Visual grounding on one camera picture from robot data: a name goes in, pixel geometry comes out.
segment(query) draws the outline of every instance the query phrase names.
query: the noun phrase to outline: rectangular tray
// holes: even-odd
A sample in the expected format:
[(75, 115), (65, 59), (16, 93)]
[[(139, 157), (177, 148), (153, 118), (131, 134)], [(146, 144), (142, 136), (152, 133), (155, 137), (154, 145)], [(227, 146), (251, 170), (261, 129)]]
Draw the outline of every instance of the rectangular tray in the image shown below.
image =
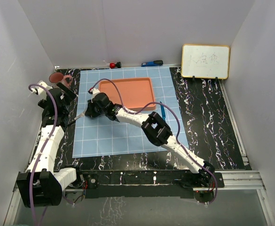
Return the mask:
[[(130, 78), (112, 80), (117, 86), (124, 106), (130, 110), (138, 111), (147, 103), (155, 101), (151, 78)], [(115, 104), (121, 104), (118, 92), (109, 81), (101, 81), (99, 90), (106, 93), (109, 99)], [(155, 110), (155, 104), (146, 107), (145, 111)]]

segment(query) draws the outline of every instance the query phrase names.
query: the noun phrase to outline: blue pen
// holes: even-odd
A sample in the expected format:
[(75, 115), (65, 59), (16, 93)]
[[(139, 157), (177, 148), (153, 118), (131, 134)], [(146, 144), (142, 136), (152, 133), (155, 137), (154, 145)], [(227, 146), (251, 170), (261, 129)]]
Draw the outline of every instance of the blue pen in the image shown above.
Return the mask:
[(141, 66), (142, 67), (152, 67), (152, 66), (161, 66), (163, 64), (164, 64), (164, 62), (162, 60), (154, 60), (154, 61), (142, 63)]
[(162, 105), (160, 106), (160, 108), (161, 108), (162, 119), (165, 121), (165, 108)]

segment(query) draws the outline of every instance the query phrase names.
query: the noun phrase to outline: small whiteboard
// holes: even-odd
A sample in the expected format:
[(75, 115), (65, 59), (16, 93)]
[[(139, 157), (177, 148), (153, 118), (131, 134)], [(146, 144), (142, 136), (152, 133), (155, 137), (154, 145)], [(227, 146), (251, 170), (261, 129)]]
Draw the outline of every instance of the small whiteboard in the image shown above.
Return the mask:
[(228, 68), (229, 46), (185, 44), (182, 47), (182, 77), (226, 79)]

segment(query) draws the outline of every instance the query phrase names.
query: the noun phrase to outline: yellow whiteboard frame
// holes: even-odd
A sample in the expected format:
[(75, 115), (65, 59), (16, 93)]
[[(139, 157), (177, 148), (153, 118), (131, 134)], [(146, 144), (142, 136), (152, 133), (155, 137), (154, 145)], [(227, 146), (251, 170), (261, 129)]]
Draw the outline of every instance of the yellow whiteboard frame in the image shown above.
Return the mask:
[[(184, 46), (220, 46), (220, 47), (227, 47), (228, 48), (228, 64), (227, 64), (227, 77), (226, 78), (220, 78), (220, 79), (227, 79), (228, 76), (229, 76), (229, 59), (230, 59), (230, 47), (227, 46), (227, 45), (204, 45), (204, 44), (184, 44), (182, 46), (182, 59), (181, 59), (181, 71), (182, 71), (182, 66), (183, 66), (183, 49), (184, 49)], [(193, 76), (183, 76), (182, 73), (181, 73), (181, 76), (183, 78), (192, 78)], [(195, 78), (198, 78), (198, 79), (215, 79), (215, 78), (208, 78), (208, 77), (195, 77)]]

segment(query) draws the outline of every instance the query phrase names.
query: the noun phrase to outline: cup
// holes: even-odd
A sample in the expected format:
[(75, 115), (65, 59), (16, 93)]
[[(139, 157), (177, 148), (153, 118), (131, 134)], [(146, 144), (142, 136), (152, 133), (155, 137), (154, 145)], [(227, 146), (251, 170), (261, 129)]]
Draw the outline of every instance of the cup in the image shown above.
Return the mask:
[(70, 85), (72, 83), (72, 76), (71, 75), (63, 75), (60, 72), (56, 72), (56, 73), (51, 74), (48, 79), (54, 85), (57, 84), (58, 82), (60, 82), (64, 86), (66, 86), (67, 88), (70, 88)]

